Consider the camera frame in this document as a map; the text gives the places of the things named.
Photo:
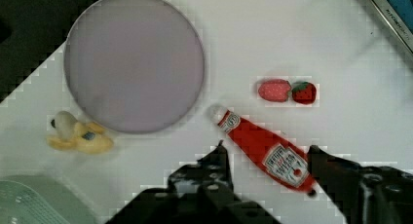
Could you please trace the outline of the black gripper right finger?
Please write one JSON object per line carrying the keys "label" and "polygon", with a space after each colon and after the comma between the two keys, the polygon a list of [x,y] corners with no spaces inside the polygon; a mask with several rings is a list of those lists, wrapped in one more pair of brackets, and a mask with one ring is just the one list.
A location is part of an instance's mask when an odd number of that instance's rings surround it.
{"label": "black gripper right finger", "polygon": [[388,166],[364,167],[312,145],[311,176],[347,224],[413,224],[413,175]]}

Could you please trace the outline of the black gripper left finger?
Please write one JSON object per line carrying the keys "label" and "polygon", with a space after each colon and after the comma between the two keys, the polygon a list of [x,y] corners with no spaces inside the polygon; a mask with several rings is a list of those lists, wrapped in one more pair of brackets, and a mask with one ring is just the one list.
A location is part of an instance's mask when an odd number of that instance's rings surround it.
{"label": "black gripper left finger", "polygon": [[219,142],[195,164],[168,177],[165,188],[139,193],[106,224],[280,224],[261,205],[234,192],[228,152]]}

